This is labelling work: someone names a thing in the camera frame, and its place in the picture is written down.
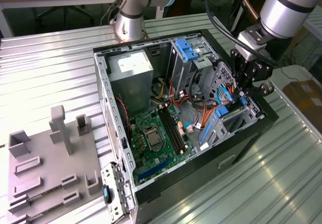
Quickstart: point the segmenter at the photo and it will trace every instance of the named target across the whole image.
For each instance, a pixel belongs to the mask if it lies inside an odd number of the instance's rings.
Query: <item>red wire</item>
[[[127,121],[127,131],[128,131],[128,137],[130,137],[130,120],[129,120],[129,113],[127,111],[126,106],[124,105],[124,103],[122,102],[122,100],[120,98],[116,98],[123,106],[124,111],[125,111],[125,117],[126,117],[126,121]]]

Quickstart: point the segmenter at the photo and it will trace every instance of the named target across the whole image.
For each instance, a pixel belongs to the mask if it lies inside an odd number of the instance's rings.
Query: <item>metal table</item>
[[[149,37],[207,28],[228,52],[233,44],[205,14],[146,21]],[[116,43],[109,26],[3,39],[0,49],[0,142],[24,129],[49,129],[50,107],[63,104],[66,122],[86,113],[92,120],[101,167],[112,159],[99,105],[92,48]],[[278,72],[273,82],[278,85]],[[303,223],[322,220],[320,134],[277,90],[267,101],[280,116],[244,159],[152,223]],[[0,148],[0,220],[7,209],[9,151]],[[98,198],[54,223],[106,223]]]

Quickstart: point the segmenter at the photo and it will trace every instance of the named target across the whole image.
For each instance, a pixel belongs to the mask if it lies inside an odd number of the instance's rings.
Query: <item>plastic block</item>
[[[85,114],[76,117],[76,124],[80,136],[92,131],[90,119]]]
[[[73,186],[78,182],[79,182],[79,179],[76,173],[73,173],[61,179],[61,185],[64,189],[67,189],[68,187]]]
[[[96,171],[94,171],[95,178],[88,179],[85,175],[85,185],[88,195],[93,195],[100,190],[100,178],[98,177]]]
[[[36,179],[30,180],[29,182],[25,182],[19,186],[15,186],[13,196],[17,198],[18,196],[26,194],[29,191],[37,189],[38,187],[42,186],[42,184],[42,178],[38,177]]]
[[[77,189],[71,193],[68,193],[62,199],[64,206],[68,207],[79,202],[82,199],[82,195],[79,193],[79,190]]]
[[[53,121],[50,121],[50,122],[49,122],[49,126],[50,126],[50,129],[51,129],[51,131],[52,131],[52,132],[57,132],[57,131],[59,131],[59,129],[58,129],[58,127],[57,127],[57,125],[56,125],[55,123],[53,123]]]
[[[20,217],[12,220],[9,224],[25,224],[25,223],[29,223],[28,221],[26,221],[30,216],[28,215],[21,215]]]
[[[28,142],[29,140],[30,139],[28,138],[24,130],[11,133],[9,135],[9,151],[15,158],[21,155],[29,154],[30,151],[25,145],[25,142]]]
[[[41,165],[39,156],[23,161],[15,166],[15,175],[22,174]]]
[[[70,138],[64,124],[65,110],[62,105],[51,108],[51,121],[58,127],[62,140],[64,141],[68,156],[73,154]]]
[[[65,110],[62,105],[51,108],[51,121],[64,121],[65,120]]]
[[[61,141],[62,141],[60,131],[53,132],[53,133],[52,133],[52,134],[50,134],[49,136],[50,136],[50,139],[51,139],[51,141],[52,141],[52,143],[53,143],[53,144],[55,144],[55,143],[58,143],[58,142],[61,142]]]
[[[29,199],[28,195],[22,195],[10,201],[8,211],[11,213],[15,213],[16,211],[22,210],[25,207],[30,206],[30,202],[27,201],[27,199]]]

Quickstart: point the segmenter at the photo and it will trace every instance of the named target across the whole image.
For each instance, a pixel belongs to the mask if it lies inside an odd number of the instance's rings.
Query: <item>side panel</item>
[[[242,152],[244,147],[254,136],[249,137],[240,144],[211,160],[190,175],[176,182],[159,195],[139,205],[137,224],[146,224],[156,216],[162,214],[171,206],[202,187],[205,183],[231,167],[233,161]]]

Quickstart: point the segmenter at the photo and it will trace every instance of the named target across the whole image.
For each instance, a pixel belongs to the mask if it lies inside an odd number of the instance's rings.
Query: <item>connector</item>
[[[197,123],[197,124],[196,124],[196,128],[197,128],[197,129],[201,129],[201,123]]]
[[[165,83],[161,77],[158,77],[157,80],[162,84]]]
[[[183,91],[179,91],[179,95],[180,95],[180,97],[184,97],[185,93]]]
[[[178,126],[178,129],[179,129],[179,133],[180,133],[180,135],[181,135],[181,136],[185,135],[186,133],[185,133],[185,132],[184,132],[184,130],[183,130],[183,125],[182,125],[182,122],[181,122],[181,121],[179,121],[179,122],[177,123],[177,126]]]
[[[193,132],[193,127],[192,127],[192,125],[189,125],[188,127],[186,127],[186,132],[187,132],[187,133],[192,133],[192,132]]]

